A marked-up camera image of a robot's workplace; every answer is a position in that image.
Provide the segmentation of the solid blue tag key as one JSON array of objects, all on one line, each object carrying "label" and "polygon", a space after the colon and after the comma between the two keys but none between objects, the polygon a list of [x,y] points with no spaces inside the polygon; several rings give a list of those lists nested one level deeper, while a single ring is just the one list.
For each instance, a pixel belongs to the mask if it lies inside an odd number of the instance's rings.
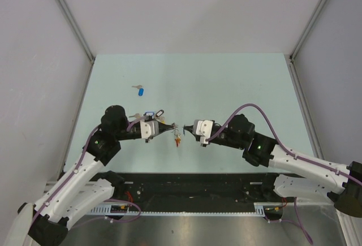
[{"label": "solid blue tag key", "polygon": [[144,94],[144,87],[142,85],[133,85],[133,88],[136,88],[138,90],[138,96],[143,96]]}]

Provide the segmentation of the red handled keyring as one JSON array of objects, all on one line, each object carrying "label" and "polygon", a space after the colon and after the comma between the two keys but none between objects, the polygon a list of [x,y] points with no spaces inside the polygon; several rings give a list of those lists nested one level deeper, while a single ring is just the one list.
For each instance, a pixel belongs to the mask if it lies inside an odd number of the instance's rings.
[{"label": "red handled keyring", "polygon": [[175,145],[178,148],[180,146],[180,142],[181,142],[181,134],[180,134],[180,131],[178,129],[178,125],[173,123],[172,127],[173,127],[172,133],[174,135]]}]

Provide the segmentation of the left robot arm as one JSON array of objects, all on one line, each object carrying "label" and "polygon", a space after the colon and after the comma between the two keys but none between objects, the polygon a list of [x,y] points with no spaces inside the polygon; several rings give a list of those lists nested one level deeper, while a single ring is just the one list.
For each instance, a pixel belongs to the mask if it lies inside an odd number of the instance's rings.
[{"label": "left robot arm", "polygon": [[108,107],[73,166],[35,202],[28,235],[39,245],[60,245],[72,226],[87,212],[108,199],[117,201],[125,196],[125,180],[113,171],[101,175],[91,189],[85,192],[81,189],[121,150],[121,141],[150,141],[172,131],[174,124],[158,120],[162,114],[160,110],[130,122],[122,106]]}]

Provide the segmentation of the black frame key tag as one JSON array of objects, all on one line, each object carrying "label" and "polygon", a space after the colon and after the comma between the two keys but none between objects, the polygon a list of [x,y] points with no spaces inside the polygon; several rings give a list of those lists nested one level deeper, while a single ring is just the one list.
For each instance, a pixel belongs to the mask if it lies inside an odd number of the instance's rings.
[{"label": "black frame key tag", "polygon": [[156,117],[156,118],[159,118],[159,117],[161,117],[163,114],[164,114],[164,110],[159,110],[159,111],[157,111],[157,112],[155,113],[155,117]]}]

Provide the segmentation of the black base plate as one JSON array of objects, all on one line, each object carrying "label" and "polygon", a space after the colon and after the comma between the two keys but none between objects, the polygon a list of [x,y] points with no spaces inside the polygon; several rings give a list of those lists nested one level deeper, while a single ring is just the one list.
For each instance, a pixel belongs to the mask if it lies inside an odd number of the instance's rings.
[{"label": "black base plate", "polygon": [[123,184],[113,197],[131,201],[140,208],[181,208],[186,205],[211,206],[233,202],[292,203],[293,196],[273,192],[277,173],[119,173]]}]

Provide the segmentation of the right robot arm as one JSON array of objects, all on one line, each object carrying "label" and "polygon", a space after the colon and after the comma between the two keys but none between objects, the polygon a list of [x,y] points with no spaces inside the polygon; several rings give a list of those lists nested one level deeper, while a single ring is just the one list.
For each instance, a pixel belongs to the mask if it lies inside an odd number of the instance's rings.
[{"label": "right robot arm", "polygon": [[276,137],[255,131],[255,125],[243,114],[231,118],[226,126],[213,120],[196,120],[184,126],[201,146],[218,144],[240,149],[242,157],[253,166],[265,166],[290,172],[273,175],[263,182],[261,195],[266,201],[280,197],[301,197],[332,203],[349,216],[361,217],[361,164],[349,165],[306,156],[284,146]]}]

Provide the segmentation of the aluminium frame post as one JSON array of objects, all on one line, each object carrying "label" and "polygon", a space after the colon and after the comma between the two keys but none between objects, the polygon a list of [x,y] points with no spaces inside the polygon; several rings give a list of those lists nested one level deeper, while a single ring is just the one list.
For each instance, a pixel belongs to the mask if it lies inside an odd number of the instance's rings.
[{"label": "aluminium frame post", "polygon": [[315,8],[312,11],[311,17],[307,21],[306,26],[304,27],[301,35],[299,36],[299,38],[298,38],[298,40],[297,40],[297,42],[295,44],[295,46],[293,47],[291,53],[289,54],[290,61],[293,62],[295,60],[295,58],[298,56],[298,53],[299,53],[300,49],[302,48],[302,46],[306,42],[309,34],[311,33],[313,27],[317,23],[319,17],[321,16],[321,14],[322,14],[322,12],[323,12],[323,10],[326,7],[328,2],[329,2],[329,0],[318,0]]},{"label": "aluminium frame post", "polygon": [[80,26],[78,25],[76,18],[74,17],[68,3],[66,0],[55,0],[61,13],[63,14],[66,22],[68,23],[71,31],[73,32],[75,38],[77,39],[78,43],[80,44],[84,54],[87,56],[88,60],[91,64],[94,63],[95,56],[92,53],[92,50],[87,43],[83,32],[81,31]]}]

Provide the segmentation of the right aluminium frame post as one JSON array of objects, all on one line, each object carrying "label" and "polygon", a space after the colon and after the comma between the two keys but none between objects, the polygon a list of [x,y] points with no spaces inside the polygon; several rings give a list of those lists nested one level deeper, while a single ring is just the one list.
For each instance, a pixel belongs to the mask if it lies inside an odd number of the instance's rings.
[{"label": "right aluminium frame post", "polygon": [[319,17],[321,16],[321,14],[322,14],[322,12],[323,12],[323,10],[326,7],[328,2],[329,2],[329,0],[318,0],[315,8],[312,11],[311,17],[307,21],[306,26],[304,27],[301,35],[299,36],[299,38],[298,38],[298,40],[297,40],[297,42],[295,44],[295,46],[293,47],[291,53],[289,54],[290,61],[293,62],[295,60],[295,58],[298,56],[298,53],[299,53],[300,49],[302,48],[302,46],[306,42],[309,34],[311,33],[313,27],[317,23]]}]

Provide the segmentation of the left aluminium frame post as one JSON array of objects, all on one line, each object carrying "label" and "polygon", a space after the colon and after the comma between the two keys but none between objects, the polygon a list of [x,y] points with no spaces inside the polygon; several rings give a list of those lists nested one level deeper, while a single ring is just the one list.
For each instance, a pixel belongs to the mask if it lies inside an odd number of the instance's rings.
[{"label": "left aluminium frame post", "polygon": [[71,31],[73,32],[75,38],[77,39],[78,43],[80,44],[84,54],[87,56],[88,60],[91,64],[94,63],[95,56],[92,53],[92,50],[87,43],[83,32],[81,31],[80,26],[78,25],[76,18],[74,17],[68,3],[66,0],[55,0],[61,13],[63,14],[66,22],[68,23]]}]

